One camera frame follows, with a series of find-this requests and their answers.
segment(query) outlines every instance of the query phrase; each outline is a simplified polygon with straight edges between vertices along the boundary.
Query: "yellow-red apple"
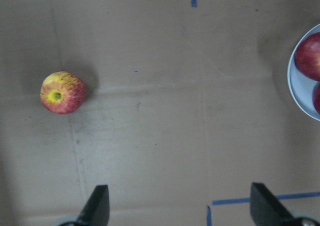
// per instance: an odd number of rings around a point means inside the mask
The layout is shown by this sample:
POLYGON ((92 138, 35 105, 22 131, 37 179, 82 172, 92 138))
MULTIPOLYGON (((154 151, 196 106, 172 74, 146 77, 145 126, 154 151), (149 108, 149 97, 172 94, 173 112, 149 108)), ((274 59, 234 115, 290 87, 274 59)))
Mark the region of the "yellow-red apple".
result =
POLYGON ((55 114, 76 111, 86 98, 86 84, 75 75, 60 71, 46 77, 40 91, 41 103, 55 114))

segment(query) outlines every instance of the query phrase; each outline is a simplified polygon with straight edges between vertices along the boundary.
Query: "cardboard surface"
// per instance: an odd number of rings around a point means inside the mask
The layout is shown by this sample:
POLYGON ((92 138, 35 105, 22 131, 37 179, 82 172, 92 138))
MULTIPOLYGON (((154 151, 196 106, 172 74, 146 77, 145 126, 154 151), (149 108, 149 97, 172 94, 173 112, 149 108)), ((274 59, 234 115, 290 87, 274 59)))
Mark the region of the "cardboard surface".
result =
MULTIPOLYGON (((286 78, 319 4, 0 0, 1 221, 52 225, 98 184, 110 226, 206 225, 212 200, 248 197, 252 181, 320 191, 319 122, 286 78), (88 87, 69 115, 40 102, 61 70, 88 87)), ((296 206, 320 217, 310 202, 296 206)), ((211 209, 214 225, 253 225, 245 204, 211 209)))

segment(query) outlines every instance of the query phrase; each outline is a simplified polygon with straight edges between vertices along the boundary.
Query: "plate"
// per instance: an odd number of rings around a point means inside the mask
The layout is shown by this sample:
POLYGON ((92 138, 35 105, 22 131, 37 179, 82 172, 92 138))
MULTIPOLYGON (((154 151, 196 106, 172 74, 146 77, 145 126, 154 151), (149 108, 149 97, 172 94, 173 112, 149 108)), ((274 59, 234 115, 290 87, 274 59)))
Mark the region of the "plate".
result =
POLYGON ((70 215, 70 216, 59 218, 56 222, 54 222, 53 226, 59 226, 66 222, 74 222, 77 220, 78 216, 79 215, 70 215))
POLYGON ((310 29, 295 46, 289 60, 287 80, 290 93, 299 108, 313 119, 320 121, 320 114, 316 111, 312 102, 313 90, 319 82, 304 76, 297 69, 294 58, 299 44, 301 44, 308 36, 318 32, 320 32, 320 24, 310 29))

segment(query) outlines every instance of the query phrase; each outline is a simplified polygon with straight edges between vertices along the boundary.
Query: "red apple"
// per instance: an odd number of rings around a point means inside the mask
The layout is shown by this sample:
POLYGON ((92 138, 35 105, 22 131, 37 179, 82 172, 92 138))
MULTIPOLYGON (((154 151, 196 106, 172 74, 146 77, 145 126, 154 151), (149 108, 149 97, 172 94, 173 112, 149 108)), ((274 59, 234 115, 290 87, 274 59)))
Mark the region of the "red apple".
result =
POLYGON ((70 114, 76 111, 86 98, 86 84, 75 75, 66 72, 54 72, 42 83, 41 103, 55 114, 70 114))
POLYGON ((312 92, 312 102, 315 110, 320 114, 320 84, 312 92))
POLYGON ((296 68, 312 80, 320 81, 320 32, 308 36, 294 53, 296 68))

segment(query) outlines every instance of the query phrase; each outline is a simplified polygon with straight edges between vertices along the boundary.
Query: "apple stem cavity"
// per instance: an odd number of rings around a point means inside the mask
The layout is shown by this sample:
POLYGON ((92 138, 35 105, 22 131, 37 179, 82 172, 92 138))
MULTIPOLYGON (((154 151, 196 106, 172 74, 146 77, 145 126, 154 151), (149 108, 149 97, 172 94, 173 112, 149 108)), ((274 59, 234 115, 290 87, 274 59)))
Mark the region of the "apple stem cavity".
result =
POLYGON ((61 99, 61 93, 56 92, 56 93, 55 93, 55 98, 56 98, 57 100, 61 99))

